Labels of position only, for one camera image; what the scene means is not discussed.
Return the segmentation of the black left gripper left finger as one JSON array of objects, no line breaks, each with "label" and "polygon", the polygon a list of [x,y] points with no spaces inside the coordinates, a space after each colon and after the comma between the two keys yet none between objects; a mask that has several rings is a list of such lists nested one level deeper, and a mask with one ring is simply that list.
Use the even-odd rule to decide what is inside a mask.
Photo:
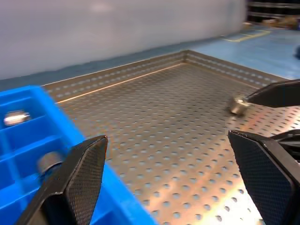
[{"label": "black left gripper left finger", "polygon": [[46,174],[17,225],[88,225],[99,197],[108,138],[85,140],[71,148],[59,167]]}]

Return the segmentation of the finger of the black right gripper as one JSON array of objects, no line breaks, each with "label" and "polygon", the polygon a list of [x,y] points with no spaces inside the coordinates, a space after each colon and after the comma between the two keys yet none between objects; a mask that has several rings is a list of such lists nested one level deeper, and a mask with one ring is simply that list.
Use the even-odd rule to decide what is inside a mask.
[{"label": "finger of the black right gripper", "polygon": [[300,163],[300,130],[293,129],[274,136],[271,139],[276,140],[294,160]]},{"label": "finger of the black right gripper", "polygon": [[300,80],[273,82],[247,96],[247,102],[271,108],[300,105]]}]

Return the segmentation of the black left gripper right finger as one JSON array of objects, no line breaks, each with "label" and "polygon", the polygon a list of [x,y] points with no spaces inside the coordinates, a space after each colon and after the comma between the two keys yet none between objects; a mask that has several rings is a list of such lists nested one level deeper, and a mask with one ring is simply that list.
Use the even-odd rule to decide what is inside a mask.
[{"label": "black left gripper right finger", "polygon": [[229,130],[246,190],[267,225],[300,223],[300,164],[274,139]]}]

